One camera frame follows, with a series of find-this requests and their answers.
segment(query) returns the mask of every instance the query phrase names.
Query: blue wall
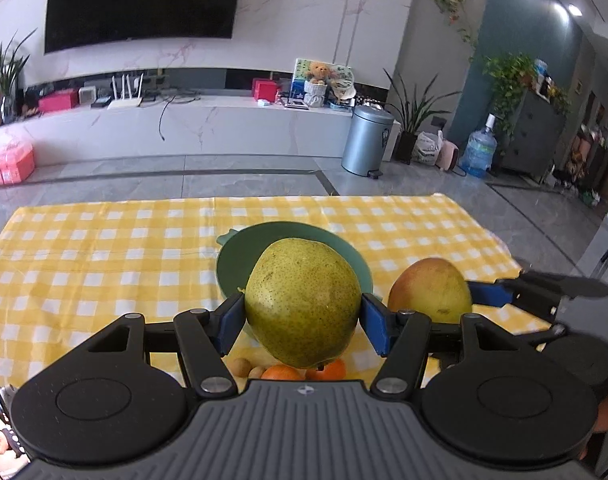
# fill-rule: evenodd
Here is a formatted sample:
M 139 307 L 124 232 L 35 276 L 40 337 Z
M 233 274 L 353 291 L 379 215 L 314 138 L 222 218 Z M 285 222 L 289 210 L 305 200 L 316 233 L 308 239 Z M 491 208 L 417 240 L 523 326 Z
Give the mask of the blue wall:
M 484 59 L 503 53 L 528 54 L 548 63 L 557 85 L 571 85 L 582 31 L 571 16 L 559 12 L 558 0 L 487 0 L 471 64 L 448 139 L 462 146 L 484 125 L 490 112 L 492 79 L 484 75 Z

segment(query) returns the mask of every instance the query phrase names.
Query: hanging plant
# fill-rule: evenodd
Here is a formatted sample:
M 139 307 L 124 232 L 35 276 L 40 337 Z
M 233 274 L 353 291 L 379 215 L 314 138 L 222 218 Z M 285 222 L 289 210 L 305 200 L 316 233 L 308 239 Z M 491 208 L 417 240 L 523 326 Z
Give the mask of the hanging plant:
M 460 22 L 460 19 L 463 16 L 464 21 L 468 21 L 466 19 L 466 10 L 464 8 L 464 4 L 466 0 L 434 0 L 435 5 L 439 9 L 439 12 L 442 14 L 449 15 L 449 25 L 453 25 L 454 23 Z M 477 40 L 473 37 L 473 34 L 469 30 L 469 27 L 460 27 L 458 29 L 458 34 L 464 43 L 470 44 L 473 48 L 478 46 Z
M 493 78 L 492 113 L 497 118 L 495 132 L 504 134 L 503 146 L 513 139 L 513 117 L 524 91 L 535 78 L 535 61 L 526 54 L 487 57 L 484 73 Z

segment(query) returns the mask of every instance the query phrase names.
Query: white marble wall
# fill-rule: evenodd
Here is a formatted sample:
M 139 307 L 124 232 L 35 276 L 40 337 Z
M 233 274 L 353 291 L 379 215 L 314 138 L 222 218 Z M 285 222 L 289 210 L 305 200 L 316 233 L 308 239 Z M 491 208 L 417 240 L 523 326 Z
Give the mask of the white marble wall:
M 291 72 L 295 58 L 304 57 L 350 65 L 358 82 L 388 88 L 382 69 L 395 67 L 411 0 L 239 0 L 231 40 L 138 40 L 44 56 L 46 3 L 0 0 L 0 42 L 37 28 L 25 44 L 28 85 L 136 68 Z

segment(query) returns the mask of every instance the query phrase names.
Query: red box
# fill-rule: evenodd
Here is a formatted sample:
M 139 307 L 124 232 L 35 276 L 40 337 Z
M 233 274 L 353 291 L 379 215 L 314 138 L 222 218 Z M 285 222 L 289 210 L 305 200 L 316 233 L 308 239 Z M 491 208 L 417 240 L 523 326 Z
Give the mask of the red box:
M 255 87 L 257 86 L 257 83 L 260 81 L 271 81 L 271 79 L 266 79 L 265 77 L 253 77 L 253 85 L 251 86 L 252 94 L 255 94 Z
M 18 184 L 35 170 L 32 144 L 17 140 L 0 148 L 0 186 Z
M 69 110 L 79 104 L 79 89 L 69 88 L 58 90 L 39 100 L 40 112 L 57 112 L 59 110 Z
M 255 82 L 255 90 L 253 97 L 256 101 L 266 99 L 268 102 L 274 103 L 279 91 L 279 85 L 275 81 L 257 81 Z

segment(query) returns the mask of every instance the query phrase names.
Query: pear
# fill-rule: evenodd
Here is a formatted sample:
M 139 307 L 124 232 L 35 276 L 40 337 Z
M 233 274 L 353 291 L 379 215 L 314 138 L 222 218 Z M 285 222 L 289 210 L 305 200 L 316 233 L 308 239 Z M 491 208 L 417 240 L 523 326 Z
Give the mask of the pear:
M 464 276 L 442 258 L 425 258 L 408 267 L 393 284 L 388 308 L 415 310 L 434 323 L 459 323 L 473 302 Z
M 353 268 L 326 244 L 284 238 L 263 251 L 245 289 L 248 323 L 282 363 L 317 368 L 346 349 L 359 317 Z

